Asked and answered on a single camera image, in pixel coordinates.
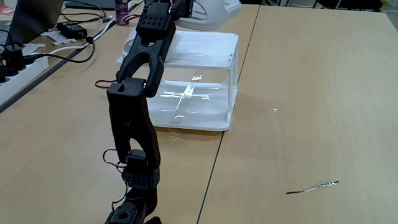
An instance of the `black chair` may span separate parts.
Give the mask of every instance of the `black chair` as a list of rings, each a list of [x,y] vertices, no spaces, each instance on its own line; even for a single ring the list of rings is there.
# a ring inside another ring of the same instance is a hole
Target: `black chair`
[[[382,2],[380,0],[316,0],[313,8],[315,8],[317,3],[328,9],[373,9],[376,11],[382,6]]]

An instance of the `power strip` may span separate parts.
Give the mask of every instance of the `power strip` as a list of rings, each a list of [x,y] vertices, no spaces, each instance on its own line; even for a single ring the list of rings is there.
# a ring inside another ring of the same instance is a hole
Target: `power strip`
[[[0,83],[0,105],[18,93],[48,67],[49,60],[47,57],[42,57],[33,64],[26,65],[26,68],[19,71],[17,75],[7,77],[6,82]]]

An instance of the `light wood tabletop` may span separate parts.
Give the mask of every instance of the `light wood tabletop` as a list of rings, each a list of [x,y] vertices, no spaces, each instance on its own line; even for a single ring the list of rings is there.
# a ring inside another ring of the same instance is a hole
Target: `light wood tabletop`
[[[219,29],[239,35],[240,65],[258,9],[243,6]],[[0,114],[0,223],[105,222],[124,183],[102,161],[114,141],[106,92],[94,82],[114,79],[133,27],[112,28],[92,60],[67,63]],[[158,128],[157,136],[162,164],[154,215],[164,223],[196,223],[222,133]]]
[[[200,223],[398,223],[397,62],[385,14],[261,6]]]

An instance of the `black robotic arm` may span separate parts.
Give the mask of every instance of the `black robotic arm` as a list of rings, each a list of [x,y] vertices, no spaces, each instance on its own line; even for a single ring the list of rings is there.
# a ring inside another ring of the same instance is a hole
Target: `black robotic arm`
[[[150,121],[147,97],[154,97],[164,71],[164,60],[175,33],[175,23],[190,17],[193,0],[148,1],[137,25],[129,54],[116,74],[117,83],[108,91],[112,132],[123,166],[122,178],[131,187],[122,205],[109,214],[106,224],[142,224],[157,205],[160,152],[156,131]],[[147,80],[133,74],[149,63]],[[131,149],[135,139],[143,149]],[[158,217],[147,222],[161,223]]]

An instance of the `black power adapter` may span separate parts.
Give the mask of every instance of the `black power adapter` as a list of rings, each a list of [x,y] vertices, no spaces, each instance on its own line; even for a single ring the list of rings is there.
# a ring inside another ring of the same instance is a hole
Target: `black power adapter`
[[[59,22],[57,24],[57,29],[61,31],[61,34],[70,39],[79,39],[87,37],[87,30],[73,21]]]

